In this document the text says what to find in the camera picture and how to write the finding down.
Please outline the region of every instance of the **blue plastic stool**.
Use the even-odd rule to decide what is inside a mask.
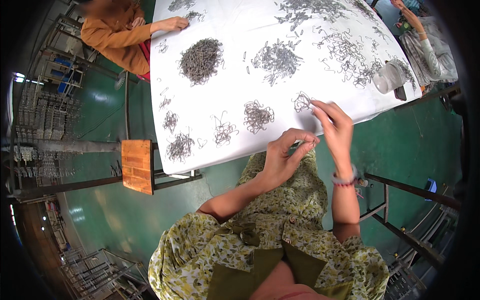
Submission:
[[[430,192],[437,192],[437,183],[435,182],[435,180],[428,178],[427,186],[425,187],[425,189]]]

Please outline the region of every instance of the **white sleeve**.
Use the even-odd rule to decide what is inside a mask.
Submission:
[[[450,53],[443,53],[437,57],[428,39],[420,41],[420,45],[433,77],[438,80],[456,77],[455,63]]]

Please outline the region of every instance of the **smartphone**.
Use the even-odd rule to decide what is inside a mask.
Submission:
[[[405,95],[405,89],[403,88],[403,86],[396,88],[394,90],[394,93],[395,93],[395,98],[400,99],[402,101],[407,100],[407,95]]]

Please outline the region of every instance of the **hand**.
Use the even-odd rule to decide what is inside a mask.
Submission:
[[[405,7],[402,0],[390,0],[390,3],[398,9],[402,9]]]
[[[305,141],[290,156],[288,151],[296,140]],[[292,177],[301,159],[320,142],[312,132],[290,128],[273,142],[267,145],[267,156],[263,171],[255,180],[263,192],[269,192]]]
[[[335,162],[336,176],[339,179],[350,179],[352,176],[352,165],[350,163],[350,145],[353,135],[352,119],[333,102],[327,104],[312,100],[312,104],[314,105],[313,113],[324,128],[324,138]]]
[[[138,17],[132,22],[132,29],[142,25],[145,25],[145,19]]]
[[[182,17],[173,17],[152,23],[150,33],[163,31],[180,31],[188,26],[188,19]]]
[[[412,13],[411,10],[404,6],[402,8],[402,14],[413,28],[415,28],[418,32],[424,32],[423,25],[421,24],[418,17],[414,13]]]

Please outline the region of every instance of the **plastic container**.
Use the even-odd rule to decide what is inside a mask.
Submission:
[[[405,84],[406,77],[400,66],[393,61],[387,62],[373,76],[373,83],[377,90],[386,94]]]

